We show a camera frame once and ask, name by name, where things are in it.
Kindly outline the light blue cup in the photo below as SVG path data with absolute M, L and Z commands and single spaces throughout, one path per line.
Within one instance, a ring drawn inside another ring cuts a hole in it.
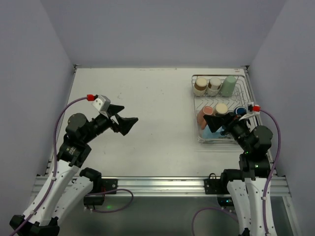
M 211 132 L 208 125 L 205 126 L 204 130 L 202 131 L 201 137 L 203 139 L 221 139 L 226 138 L 227 135 L 222 135 L 221 132 L 223 131 L 223 128 L 220 127 L 216 132 Z

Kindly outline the brown white cup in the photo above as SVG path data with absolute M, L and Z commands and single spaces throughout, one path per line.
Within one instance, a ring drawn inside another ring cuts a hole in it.
M 193 93 L 196 96 L 203 96 L 207 88 L 207 80 L 204 77 L 197 77 L 193 86 Z
M 228 106 L 224 103 L 218 103 L 215 107 L 214 107 L 214 111 L 213 114 L 215 116 L 224 116 L 228 113 Z
M 218 77 L 212 77 L 206 88 L 206 92 L 209 96 L 216 96 L 221 88 L 221 80 Z

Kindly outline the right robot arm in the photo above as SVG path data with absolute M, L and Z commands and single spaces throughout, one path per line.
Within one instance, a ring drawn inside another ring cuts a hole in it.
M 263 125 L 250 130 L 245 116 L 204 116 L 211 132 L 222 128 L 242 148 L 239 169 L 225 169 L 220 180 L 233 200 L 241 236 L 277 235 L 270 198 L 272 170 L 267 152 L 273 133 Z

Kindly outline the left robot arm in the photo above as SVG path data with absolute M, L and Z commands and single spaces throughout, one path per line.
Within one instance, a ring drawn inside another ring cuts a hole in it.
M 69 117 L 53 171 L 24 213 L 11 218 L 12 235 L 56 236 L 60 223 L 80 200 L 115 192 L 102 186 L 100 172 L 80 168 L 92 150 L 90 141 L 108 129 L 125 136 L 138 122 L 138 118 L 121 117 L 118 113 L 123 109 L 110 105 L 105 114 L 91 120 L 82 113 Z

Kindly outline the dark blue mug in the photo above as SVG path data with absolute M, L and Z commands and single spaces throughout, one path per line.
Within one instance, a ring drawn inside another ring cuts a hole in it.
M 241 116 L 243 116 L 243 115 L 245 115 L 246 113 L 247 113 L 246 107 L 239 106 L 239 107 L 236 107 L 236 108 L 234 109 L 234 114 L 236 114 L 236 115 L 241 115 Z

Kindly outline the mint green tumbler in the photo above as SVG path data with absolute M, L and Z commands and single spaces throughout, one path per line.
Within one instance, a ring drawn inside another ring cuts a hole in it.
M 227 76 L 223 81 L 220 94 L 223 97 L 231 97 L 233 95 L 237 79 L 234 76 Z

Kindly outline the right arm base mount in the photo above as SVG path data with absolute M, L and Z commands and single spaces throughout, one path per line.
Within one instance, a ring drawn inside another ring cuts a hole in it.
M 234 207 L 232 198 L 227 197 L 229 192 L 215 173 L 210 173 L 209 176 L 204 179 L 204 190 L 206 195 L 216 195 L 219 206 L 223 208 Z

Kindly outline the aluminium front rail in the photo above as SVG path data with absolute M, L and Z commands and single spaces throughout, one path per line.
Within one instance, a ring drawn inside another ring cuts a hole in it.
M 229 194 L 206 194 L 206 177 L 102 177 L 105 184 L 114 179 L 113 187 L 128 189 L 135 197 L 228 197 Z M 36 177 L 31 198 L 40 191 L 47 177 Z M 271 197 L 290 197 L 285 177 L 273 177 L 270 187 Z

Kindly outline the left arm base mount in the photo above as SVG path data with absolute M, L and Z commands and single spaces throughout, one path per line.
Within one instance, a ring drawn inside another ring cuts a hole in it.
M 101 178 L 94 182 L 96 186 L 88 193 L 88 196 L 83 198 L 83 204 L 86 207 L 95 209 L 96 206 L 101 206 L 105 202 L 105 195 L 92 195 L 92 193 L 106 192 L 117 189 L 118 180 L 116 178 Z

